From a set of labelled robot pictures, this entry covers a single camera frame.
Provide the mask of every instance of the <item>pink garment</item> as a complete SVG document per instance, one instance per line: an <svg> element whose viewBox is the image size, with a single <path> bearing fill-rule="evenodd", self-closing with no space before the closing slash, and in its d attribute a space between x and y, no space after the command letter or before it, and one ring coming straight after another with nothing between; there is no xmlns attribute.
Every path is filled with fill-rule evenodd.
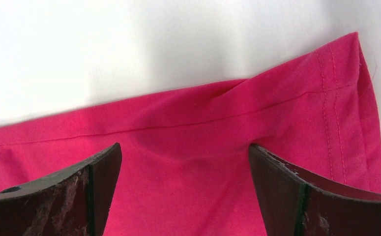
<svg viewBox="0 0 381 236"><path fill-rule="evenodd" d="M0 190L119 142L105 235L266 235L248 164L258 143L381 193L377 105L357 33L251 79L135 97L0 128Z"/></svg>

